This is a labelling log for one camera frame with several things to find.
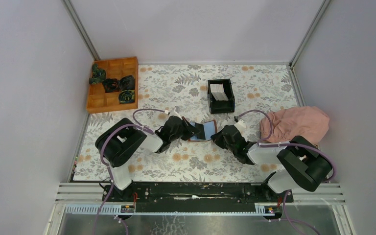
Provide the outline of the brown leather card holder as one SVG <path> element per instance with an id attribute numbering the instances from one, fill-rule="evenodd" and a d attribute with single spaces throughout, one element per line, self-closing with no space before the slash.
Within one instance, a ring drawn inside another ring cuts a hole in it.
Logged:
<path id="1" fill-rule="evenodd" d="M 199 132 L 194 134 L 191 138 L 189 138 L 189 141 L 211 141 L 212 135 L 215 135 L 217 133 L 216 120 L 211 120 L 208 122 L 204 122 L 202 124 L 190 122 L 190 125 L 199 130 Z"/>

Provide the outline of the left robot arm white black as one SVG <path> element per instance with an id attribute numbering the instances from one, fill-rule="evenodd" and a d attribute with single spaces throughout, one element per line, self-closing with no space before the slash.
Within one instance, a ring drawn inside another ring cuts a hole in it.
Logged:
<path id="1" fill-rule="evenodd" d="M 101 162 L 108 167 L 113 182 L 114 196 L 127 201 L 132 196 L 132 177 L 128 170 L 128 161 L 142 148 L 152 153 L 162 153 L 178 139 L 187 141 L 197 134 L 203 134 L 201 124 L 191 124 L 186 118 L 172 115 L 163 126 L 152 131 L 147 127 L 134 124 L 123 118 L 113 127 L 101 134 L 95 141 Z"/>

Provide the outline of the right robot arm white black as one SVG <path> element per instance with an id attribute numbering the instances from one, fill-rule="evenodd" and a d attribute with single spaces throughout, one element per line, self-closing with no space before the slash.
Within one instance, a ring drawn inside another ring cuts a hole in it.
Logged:
<path id="1" fill-rule="evenodd" d="M 261 188 L 261 195 L 269 202 L 289 189 L 314 192 L 333 170 L 327 157 L 302 136 L 277 144 L 251 142 L 241 135 L 237 125 L 227 125 L 212 135 L 211 140 L 220 148 L 231 151 L 242 164 L 283 166 L 283 171 L 272 173 L 264 180 L 266 185 Z"/>

